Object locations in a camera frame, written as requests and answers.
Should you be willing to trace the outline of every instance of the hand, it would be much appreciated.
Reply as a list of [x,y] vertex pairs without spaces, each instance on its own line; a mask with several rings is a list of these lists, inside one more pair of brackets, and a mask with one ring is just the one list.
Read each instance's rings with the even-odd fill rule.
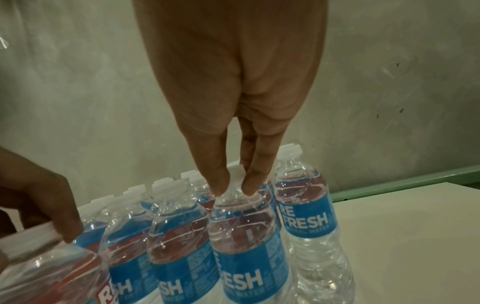
[[[0,207],[18,210],[25,229],[52,221],[65,242],[83,232],[67,179],[0,147]],[[16,229],[0,210],[0,238]],[[0,252],[0,273],[8,265]]]
[[133,0],[153,71],[214,195],[238,117],[242,190],[267,178],[317,74],[327,0]]

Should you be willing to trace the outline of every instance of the concrete wall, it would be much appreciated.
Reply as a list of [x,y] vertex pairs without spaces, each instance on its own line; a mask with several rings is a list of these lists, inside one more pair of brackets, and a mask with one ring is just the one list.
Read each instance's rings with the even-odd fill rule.
[[[333,191],[480,163],[480,2],[334,0],[325,55],[284,142]],[[129,0],[0,0],[0,144],[77,203],[194,168]],[[229,130],[229,160],[240,129]]]

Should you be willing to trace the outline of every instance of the gray wall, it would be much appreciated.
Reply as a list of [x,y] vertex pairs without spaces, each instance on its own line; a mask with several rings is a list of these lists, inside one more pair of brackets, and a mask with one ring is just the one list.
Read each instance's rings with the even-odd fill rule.
[[[334,0],[325,55],[284,142],[333,191],[480,163],[480,2]],[[0,144],[77,203],[194,163],[128,0],[0,0]],[[240,129],[229,130],[229,160]]]

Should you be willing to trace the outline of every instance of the green table edge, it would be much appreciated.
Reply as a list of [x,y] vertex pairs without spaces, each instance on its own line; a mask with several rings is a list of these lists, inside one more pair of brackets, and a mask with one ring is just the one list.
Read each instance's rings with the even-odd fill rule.
[[331,199],[335,203],[444,182],[480,189],[480,165],[432,173],[369,187],[340,191],[332,193]]

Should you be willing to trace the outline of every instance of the table surface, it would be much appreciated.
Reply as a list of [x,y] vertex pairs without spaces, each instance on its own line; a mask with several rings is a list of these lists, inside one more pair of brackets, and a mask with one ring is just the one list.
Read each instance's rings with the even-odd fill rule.
[[334,206],[355,304],[480,302],[480,190],[442,183]]

